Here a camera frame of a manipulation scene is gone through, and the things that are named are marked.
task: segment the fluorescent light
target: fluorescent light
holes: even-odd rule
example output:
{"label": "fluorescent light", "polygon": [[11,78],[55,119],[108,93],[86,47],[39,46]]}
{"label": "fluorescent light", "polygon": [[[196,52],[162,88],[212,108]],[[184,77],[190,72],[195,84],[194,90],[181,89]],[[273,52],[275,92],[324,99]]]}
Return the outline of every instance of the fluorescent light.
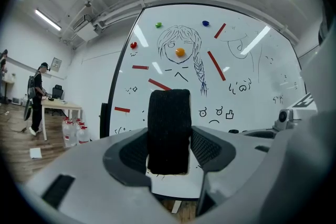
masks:
{"label": "fluorescent light", "polygon": [[142,31],[141,31],[141,29],[138,25],[134,29],[134,34],[139,39],[139,41],[140,41],[140,43],[143,47],[148,47],[149,46],[145,36],[143,35],[143,33],[142,33]]}
{"label": "fluorescent light", "polygon": [[160,67],[159,67],[159,65],[158,65],[157,62],[153,62],[152,65],[153,65],[153,67],[157,70],[157,72],[158,72],[159,74],[162,74],[162,71],[161,71],[161,69],[160,69]]}
{"label": "fluorescent light", "polygon": [[256,38],[252,40],[252,42],[240,54],[242,55],[248,54],[249,51],[252,50],[252,48],[258,44],[258,42],[265,36],[265,34],[268,33],[269,30],[270,28],[268,26],[265,26],[265,28],[259,33],[259,35],[256,36]]}
{"label": "fluorescent light", "polygon": [[55,24],[52,20],[50,20],[46,15],[44,15],[43,13],[41,13],[38,9],[35,10],[35,13],[40,16],[43,20],[45,20],[47,23],[51,24],[52,26],[54,26],[58,31],[61,30],[61,27],[58,26],[57,24]]}

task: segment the whiteboard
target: whiteboard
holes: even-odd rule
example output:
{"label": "whiteboard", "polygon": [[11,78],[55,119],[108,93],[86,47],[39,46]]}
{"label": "whiteboard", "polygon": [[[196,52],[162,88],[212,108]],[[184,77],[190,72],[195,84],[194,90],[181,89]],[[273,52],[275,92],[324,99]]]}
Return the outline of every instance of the whiteboard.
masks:
{"label": "whiteboard", "polygon": [[[138,44],[134,49],[133,42]],[[185,55],[178,57],[176,48]],[[147,127],[154,90],[189,89],[192,125],[225,132],[271,128],[279,111],[306,93],[297,56],[283,35],[250,16],[215,6],[145,8],[120,61],[110,92],[109,135]],[[175,188],[175,195],[182,193],[175,197],[198,198],[203,173],[194,164],[188,182],[169,176],[166,182],[174,184],[162,186],[162,175],[146,174],[152,178],[152,192],[169,196]],[[197,183],[186,194],[190,182]]]}

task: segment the office chair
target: office chair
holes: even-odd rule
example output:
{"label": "office chair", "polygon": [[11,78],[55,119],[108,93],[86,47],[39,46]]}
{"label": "office chair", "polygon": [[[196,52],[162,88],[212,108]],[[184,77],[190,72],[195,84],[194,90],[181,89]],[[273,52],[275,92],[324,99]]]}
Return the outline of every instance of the office chair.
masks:
{"label": "office chair", "polygon": [[[53,95],[52,98],[54,99],[61,99],[62,95],[63,95],[63,90],[62,90],[62,86],[61,85],[55,85],[55,87],[53,87],[52,89],[53,91]],[[53,116],[54,113],[59,113],[61,116],[63,115],[63,111],[61,109],[51,109],[52,113],[51,115]]]}

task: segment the red magnet strip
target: red magnet strip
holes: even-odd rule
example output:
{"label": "red magnet strip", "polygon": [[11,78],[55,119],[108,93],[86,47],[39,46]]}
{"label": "red magnet strip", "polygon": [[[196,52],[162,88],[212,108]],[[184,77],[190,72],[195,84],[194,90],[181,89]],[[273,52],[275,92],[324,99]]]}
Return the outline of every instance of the red magnet strip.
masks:
{"label": "red magnet strip", "polygon": [[135,68],[135,69],[149,69],[149,67],[145,67],[145,66],[132,66],[132,68]]}
{"label": "red magnet strip", "polygon": [[208,54],[209,54],[212,62],[214,62],[214,65],[217,68],[217,71],[218,71],[219,75],[221,76],[222,80],[224,81],[225,80],[224,74],[223,74],[221,68],[219,67],[219,65],[217,64],[217,61],[216,61],[215,57],[212,55],[211,51],[208,51]]}
{"label": "red magnet strip", "polygon": [[117,106],[114,107],[114,110],[118,110],[118,111],[122,111],[122,112],[126,112],[126,113],[130,113],[130,109],[124,109],[124,108],[119,108]]}
{"label": "red magnet strip", "polygon": [[165,85],[162,85],[161,83],[158,83],[157,81],[155,80],[152,80],[152,79],[149,79],[148,82],[160,87],[161,89],[165,90],[165,91],[168,91],[168,90],[171,90],[171,88],[168,88],[167,86]]}
{"label": "red magnet strip", "polygon": [[217,38],[221,34],[225,26],[226,26],[226,23],[223,23],[222,27],[218,30],[217,34],[215,35],[215,38]]}

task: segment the wooden floor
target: wooden floor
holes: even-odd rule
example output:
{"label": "wooden floor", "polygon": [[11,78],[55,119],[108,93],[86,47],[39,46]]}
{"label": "wooden floor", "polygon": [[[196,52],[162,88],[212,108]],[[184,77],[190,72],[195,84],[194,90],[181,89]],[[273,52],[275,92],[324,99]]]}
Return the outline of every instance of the wooden floor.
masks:
{"label": "wooden floor", "polygon": [[[0,106],[0,145],[1,153],[12,172],[14,181],[25,183],[40,169],[48,165],[55,158],[60,156],[67,149],[64,148],[62,137],[62,116],[45,114],[46,132],[48,140],[44,141],[43,133],[32,136],[29,130],[24,133],[20,131],[31,126],[31,118],[27,122],[23,120],[24,107],[17,105]],[[29,149],[41,148],[41,159],[31,159]],[[164,200],[162,205],[171,211],[174,205],[172,200]],[[195,219],[197,202],[183,201],[177,214],[172,214],[181,223]]]}

